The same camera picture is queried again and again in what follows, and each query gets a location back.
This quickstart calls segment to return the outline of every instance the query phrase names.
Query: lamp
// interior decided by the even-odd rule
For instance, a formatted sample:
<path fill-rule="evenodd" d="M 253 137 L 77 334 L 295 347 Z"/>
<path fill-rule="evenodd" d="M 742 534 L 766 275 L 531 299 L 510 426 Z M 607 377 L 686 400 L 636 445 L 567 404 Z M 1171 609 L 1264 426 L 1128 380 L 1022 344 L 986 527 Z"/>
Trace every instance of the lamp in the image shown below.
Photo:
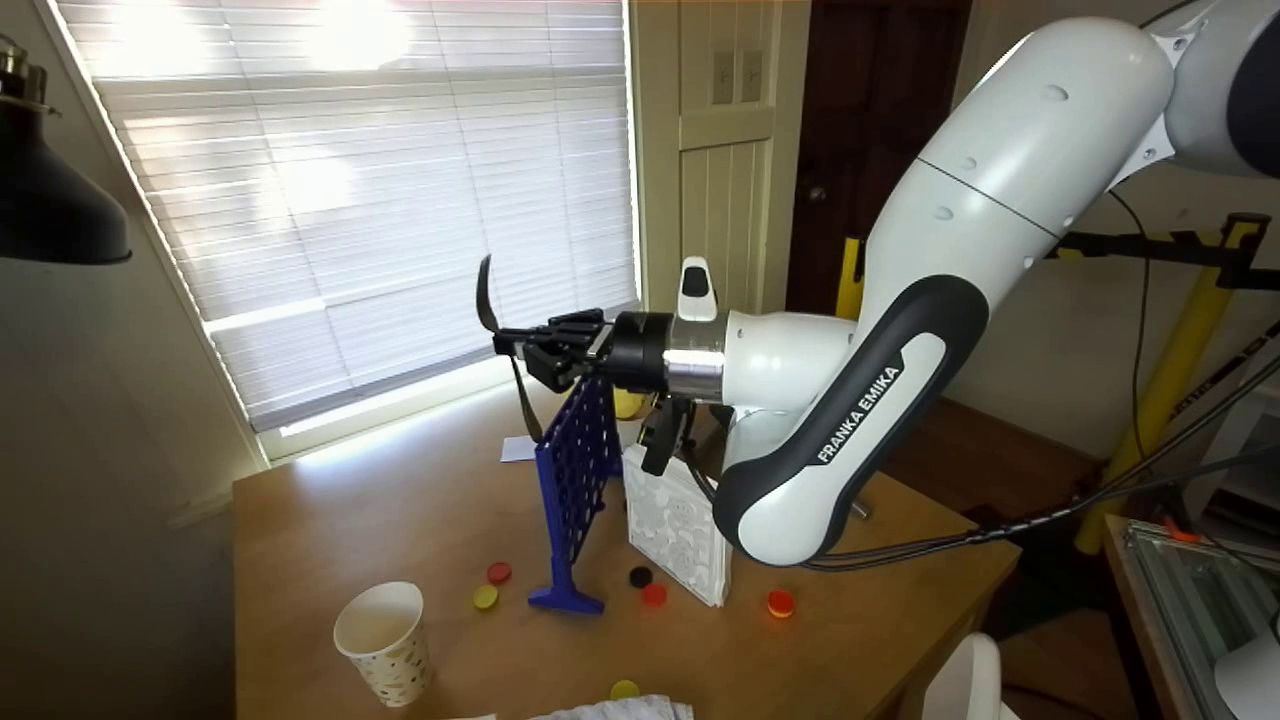
<path fill-rule="evenodd" d="M 51 155 L 41 119 L 44 69 L 0 33 L 0 254 L 128 258 L 119 203 Z"/>

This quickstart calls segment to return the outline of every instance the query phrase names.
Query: wall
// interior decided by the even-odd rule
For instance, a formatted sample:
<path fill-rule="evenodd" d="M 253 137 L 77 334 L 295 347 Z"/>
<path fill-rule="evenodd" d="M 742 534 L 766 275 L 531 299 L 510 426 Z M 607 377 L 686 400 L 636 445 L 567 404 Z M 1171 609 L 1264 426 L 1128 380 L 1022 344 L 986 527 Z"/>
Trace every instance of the wall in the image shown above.
<path fill-rule="evenodd" d="M 982 73 L 1023 33 L 1057 16 L 1122 16 L 1147 21 L 1169 0 L 1105 5 L 1105 0 L 974 0 L 969 44 L 957 86 L 974 86 Z M 1203 174 L 1184 166 L 1153 166 L 1122 189 L 1146 216 L 1147 232 L 1200 229 L 1217 232 L 1224 213 L 1277 216 L 1264 264 L 1280 254 L 1280 178 Z M 1079 232 L 1134 232 L 1134 218 L 1099 201 L 1077 224 Z M 1198 268 L 1153 264 L 1153 307 L 1146 344 L 1146 380 L 1176 323 L 1180 299 Z M 1217 368 L 1270 320 L 1277 290 L 1242 290 L 1224 317 L 1203 368 Z M 1094 455 L 1113 455 L 1134 407 L 1134 354 L 1141 317 L 1141 258 L 1052 258 L 995 307 L 995 320 L 965 365 L 953 400 L 994 413 L 1028 431 L 1052 434 Z"/>
<path fill-rule="evenodd" d="M 0 5 L 0 33 L 51 73 L 44 137 L 138 250 L 0 258 L 0 717 L 233 717 L 219 498 L 258 445 L 37 5 Z"/>

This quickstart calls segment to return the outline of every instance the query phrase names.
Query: red object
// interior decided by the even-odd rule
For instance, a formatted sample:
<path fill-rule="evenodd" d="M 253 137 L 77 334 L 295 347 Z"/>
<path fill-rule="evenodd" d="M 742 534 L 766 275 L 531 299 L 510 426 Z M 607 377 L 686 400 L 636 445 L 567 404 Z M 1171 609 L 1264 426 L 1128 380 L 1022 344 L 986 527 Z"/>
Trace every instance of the red object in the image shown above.
<path fill-rule="evenodd" d="M 510 581 L 511 581 L 511 562 L 510 562 L 510 559 L 491 559 L 491 562 L 483 567 L 483 581 L 487 581 L 487 582 L 510 582 Z"/>
<path fill-rule="evenodd" d="M 798 614 L 798 591 L 785 591 L 785 586 L 768 591 L 766 609 L 768 609 L 768 614 L 787 618 L 787 614 Z"/>
<path fill-rule="evenodd" d="M 647 609 L 666 609 L 666 602 L 667 602 L 667 582 L 643 582 L 641 599 L 643 599 Z"/>

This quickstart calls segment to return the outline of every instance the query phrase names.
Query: wooden table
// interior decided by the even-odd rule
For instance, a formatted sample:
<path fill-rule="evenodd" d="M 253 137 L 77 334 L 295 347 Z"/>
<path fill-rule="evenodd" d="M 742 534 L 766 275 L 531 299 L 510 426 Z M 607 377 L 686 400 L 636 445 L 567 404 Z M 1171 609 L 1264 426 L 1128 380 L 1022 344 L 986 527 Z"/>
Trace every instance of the wooden table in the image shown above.
<path fill-rule="evenodd" d="M 544 515 L 531 462 L 496 460 L 506 434 L 522 434 L 511 392 L 238 482 L 239 720 L 389 717 L 327 641 L 341 602 L 377 581 L 427 596 L 437 686 L 404 717 L 531 717 L 604 699 L 614 681 L 686 699 L 700 720 L 890 717 L 1015 562 L 1011 543 L 839 575 L 735 559 L 730 609 L 677 582 L 666 609 L 643 609 L 630 586 L 643 555 L 614 508 L 576 567 L 607 613 L 538 613 L 526 596 L 547 581 Z M 969 527 L 890 476 L 866 502 L 874 518 L 849 547 Z M 496 613 L 472 613 L 487 559 L 511 559 L 516 575 Z M 802 591 L 792 618 L 768 618 L 771 586 Z"/>

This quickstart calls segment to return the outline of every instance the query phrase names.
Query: window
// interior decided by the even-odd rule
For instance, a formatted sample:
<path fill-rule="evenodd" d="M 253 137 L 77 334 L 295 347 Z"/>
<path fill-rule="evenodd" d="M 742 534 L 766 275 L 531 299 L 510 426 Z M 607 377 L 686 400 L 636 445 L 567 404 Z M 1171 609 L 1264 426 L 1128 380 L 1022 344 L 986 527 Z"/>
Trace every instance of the window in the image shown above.
<path fill-rule="evenodd" d="M 51 0 L 253 426 L 636 299 L 619 0 Z"/>

